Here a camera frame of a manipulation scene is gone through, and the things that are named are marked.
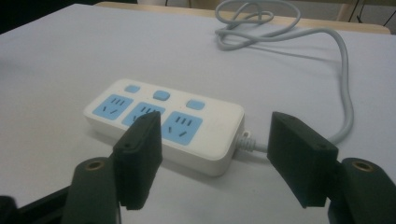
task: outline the power switch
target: power switch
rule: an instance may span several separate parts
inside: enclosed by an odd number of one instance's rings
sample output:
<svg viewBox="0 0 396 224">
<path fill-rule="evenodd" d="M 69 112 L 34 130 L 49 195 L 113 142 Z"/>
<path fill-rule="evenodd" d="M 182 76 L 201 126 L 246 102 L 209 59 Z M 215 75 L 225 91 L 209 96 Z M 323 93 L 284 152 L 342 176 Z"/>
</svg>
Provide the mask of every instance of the power switch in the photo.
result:
<svg viewBox="0 0 396 224">
<path fill-rule="evenodd" d="M 186 107 L 195 109 L 195 110 L 202 110 L 205 106 L 205 103 L 202 101 L 197 100 L 189 100 L 186 104 Z"/>
<path fill-rule="evenodd" d="M 125 91 L 131 92 L 131 93 L 137 93 L 140 90 L 139 86 L 135 85 L 129 85 L 125 88 Z"/>
<path fill-rule="evenodd" d="M 156 100 L 166 101 L 170 96 L 171 94 L 167 91 L 156 91 L 152 97 Z"/>
</svg>

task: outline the white table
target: white table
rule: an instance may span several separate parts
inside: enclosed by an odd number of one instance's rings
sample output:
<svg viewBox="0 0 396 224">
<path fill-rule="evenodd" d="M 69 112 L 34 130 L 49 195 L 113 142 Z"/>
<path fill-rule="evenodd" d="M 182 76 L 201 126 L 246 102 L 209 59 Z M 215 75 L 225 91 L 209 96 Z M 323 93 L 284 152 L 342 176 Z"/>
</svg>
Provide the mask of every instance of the white table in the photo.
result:
<svg viewBox="0 0 396 224">
<path fill-rule="evenodd" d="M 0 193 L 23 206 L 69 185 L 80 162 L 108 156 L 116 140 L 95 133 L 82 110 L 120 78 L 240 104 L 246 129 L 262 142 L 273 111 L 325 137 L 338 130 L 340 59 L 330 37 L 224 52 L 214 34 L 222 26 L 212 18 L 74 5 L 0 35 Z M 396 181 L 396 38 L 340 34 L 356 119 L 338 145 L 339 160 L 372 161 Z M 265 155 L 239 151 L 217 178 L 164 161 L 145 207 L 123 210 L 122 219 L 328 222 L 327 208 L 301 208 Z"/>
</svg>

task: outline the cord strain relief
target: cord strain relief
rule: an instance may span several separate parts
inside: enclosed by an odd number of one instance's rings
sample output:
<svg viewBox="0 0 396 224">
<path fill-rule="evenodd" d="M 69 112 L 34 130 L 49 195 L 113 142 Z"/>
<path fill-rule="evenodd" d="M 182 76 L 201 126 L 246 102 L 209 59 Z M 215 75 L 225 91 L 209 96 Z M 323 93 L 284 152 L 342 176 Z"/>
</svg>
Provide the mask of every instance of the cord strain relief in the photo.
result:
<svg viewBox="0 0 396 224">
<path fill-rule="evenodd" d="M 256 140 L 245 137 L 242 135 L 238 135 L 236 138 L 236 148 L 239 150 L 245 150 L 248 152 L 252 152 L 256 146 Z"/>
</svg>

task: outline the outlet socket holes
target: outlet socket holes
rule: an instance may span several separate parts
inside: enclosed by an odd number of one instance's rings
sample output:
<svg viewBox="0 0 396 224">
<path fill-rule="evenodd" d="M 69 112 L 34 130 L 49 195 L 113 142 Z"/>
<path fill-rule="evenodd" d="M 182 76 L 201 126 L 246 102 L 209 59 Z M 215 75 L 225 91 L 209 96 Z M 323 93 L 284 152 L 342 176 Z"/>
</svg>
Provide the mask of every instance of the outlet socket holes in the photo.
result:
<svg viewBox="0 0 396 224">
<path fill-rule="evenodd" d="M 114 120 L 133 102 L 131 98 L 119 96 L 116 94 L 110 95 L 105 99 L 96 109 L 93 114 L 105 119 Z"/>
<path fill-rule="evenodd" d="M 148 103 L 140 103 L 138 104 L 131 113 L 122 121 L 122 124 L 126 126 L 131 126 L 134 121 L 142 115 L 145 115 L 150 112 L 159 111 L 161 114 L 165 109 L 163 107 L 157 105 L 151 105 Z"/>
<path fill-rule="evenodd" d="M 200 118 L 174 111 L 162 126 L 163 138 L 186 146 L 201 123 Z"/>
</svg>

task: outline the white power strip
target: white power strip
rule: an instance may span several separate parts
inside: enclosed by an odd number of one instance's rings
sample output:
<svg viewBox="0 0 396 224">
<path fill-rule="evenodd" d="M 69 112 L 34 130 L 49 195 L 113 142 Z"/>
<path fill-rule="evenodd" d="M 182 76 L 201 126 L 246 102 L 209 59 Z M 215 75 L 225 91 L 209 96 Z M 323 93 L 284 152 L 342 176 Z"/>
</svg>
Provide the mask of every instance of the white power strip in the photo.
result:
<svg viewBox="0 0 396 224">
<path fill-rule="evenodd" d="M 244 109 L 240 105 L 184 91 L 122 79 L 84 110 L 99 133 L 120 139 L 142 114 L 161 112 L 163 157 L 206 175 L 222 175 L 228 168 L 241 134 Z"/>
</svg>

